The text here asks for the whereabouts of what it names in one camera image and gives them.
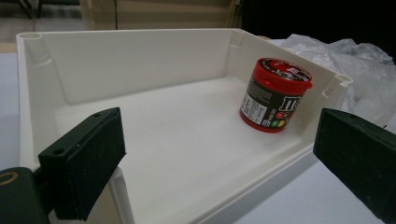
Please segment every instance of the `red jar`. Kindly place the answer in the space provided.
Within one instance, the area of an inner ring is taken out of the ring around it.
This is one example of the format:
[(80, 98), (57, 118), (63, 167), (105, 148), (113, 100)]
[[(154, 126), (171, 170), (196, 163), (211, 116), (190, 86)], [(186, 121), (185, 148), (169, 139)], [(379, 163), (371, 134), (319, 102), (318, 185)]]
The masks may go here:
[(311, 75), (298, 65), (274, 58), (261, 58), (254, 67), (240, 108), (242, 120), (266, 133), (279, 133), (288, 125)]

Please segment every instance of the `white plastic bin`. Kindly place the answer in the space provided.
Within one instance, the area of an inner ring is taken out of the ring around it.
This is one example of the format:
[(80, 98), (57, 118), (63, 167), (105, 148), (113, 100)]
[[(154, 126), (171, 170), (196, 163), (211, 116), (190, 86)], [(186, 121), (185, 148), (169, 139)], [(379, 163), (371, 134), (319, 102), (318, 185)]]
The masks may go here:
[[(21, 165), (36, 168), (41, 150), (119, 106), (137, 224), (203, 222), (267, 181), (311, 150), (321, 108), (340, 108), (351, 82), (238, 29), (26, 33), (17, 43)], [(313, 76), (281, 133), (238, 114), (261, 57)]]

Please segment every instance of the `floor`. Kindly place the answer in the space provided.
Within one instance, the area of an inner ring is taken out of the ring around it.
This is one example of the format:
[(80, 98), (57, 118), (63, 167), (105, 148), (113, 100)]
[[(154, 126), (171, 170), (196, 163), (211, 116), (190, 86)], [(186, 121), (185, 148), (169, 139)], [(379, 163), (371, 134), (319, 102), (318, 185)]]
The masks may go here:
[(28, 0), (29, 19), (15, 3), (0, 0), (0, 50), (15, 46), (16, 35), (25, 32), (81, 31), (85, 30), (79, 6), (43, 5), (41, 18), (36, 18), (37, 0)]

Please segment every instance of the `crumpled plastic wrap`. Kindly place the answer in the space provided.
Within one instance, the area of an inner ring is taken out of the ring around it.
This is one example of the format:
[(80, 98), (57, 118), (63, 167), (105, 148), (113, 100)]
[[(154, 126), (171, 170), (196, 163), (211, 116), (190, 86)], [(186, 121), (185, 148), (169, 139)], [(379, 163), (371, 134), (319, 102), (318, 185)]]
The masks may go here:
[(280, 47), (353, 79), (342, 110), (380, 127), (395, 114), (396, 65), (379, 47), (349, 38), (326, 44), (305, 35), (291, 35)]

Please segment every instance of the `table surface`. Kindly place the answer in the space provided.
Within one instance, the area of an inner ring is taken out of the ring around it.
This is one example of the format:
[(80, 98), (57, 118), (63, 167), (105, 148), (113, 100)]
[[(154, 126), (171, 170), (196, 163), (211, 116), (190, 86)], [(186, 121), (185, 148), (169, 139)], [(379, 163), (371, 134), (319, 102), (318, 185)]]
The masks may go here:
[[(0, 170), (4, 170), (19, 165), (17, 53), (0, 53), (0, 68)], [(393, 117), (387, 129), (396, 133), (395, 127)], [(272, 194), (261, 194), (265, 185), (254, 189), (207, 223), (383, 223), (312, 153), (289, 169), (301, 172), (290, 178), (276, 176), (279, 184), (272, 186)]]

